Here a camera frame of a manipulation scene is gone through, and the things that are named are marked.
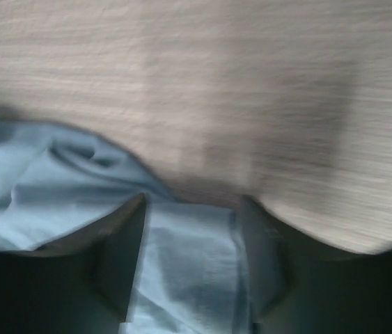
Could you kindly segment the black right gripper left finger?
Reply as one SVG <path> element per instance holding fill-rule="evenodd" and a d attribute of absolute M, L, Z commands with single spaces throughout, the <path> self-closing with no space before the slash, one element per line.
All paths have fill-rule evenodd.
<path fill-rule="evenodd" d="M 117 333 L 126 321 L 146 197 L 33 251 L 0 251 L 0 333 Z"/>

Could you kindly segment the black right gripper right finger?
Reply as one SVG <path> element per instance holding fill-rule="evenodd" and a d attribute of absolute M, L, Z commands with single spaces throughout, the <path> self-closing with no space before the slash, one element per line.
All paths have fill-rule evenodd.
<path fill-rule="evenodd" d="M 240 204 L 254 333 L 392 333 L 392 248 L 353 253 Z"/>

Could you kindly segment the grey-blue t-shirt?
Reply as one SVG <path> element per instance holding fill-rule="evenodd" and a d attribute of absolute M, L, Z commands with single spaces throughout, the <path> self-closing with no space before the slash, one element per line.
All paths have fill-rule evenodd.
<path fill-rule="evenodd" d="M 232 210 L 178 200 L 128 151 L 78 129 L 0 120 L 0 250 L 34 249 L 138 193 L 148 231 L 121 333 L 248 333 L 248 280 Z"/>

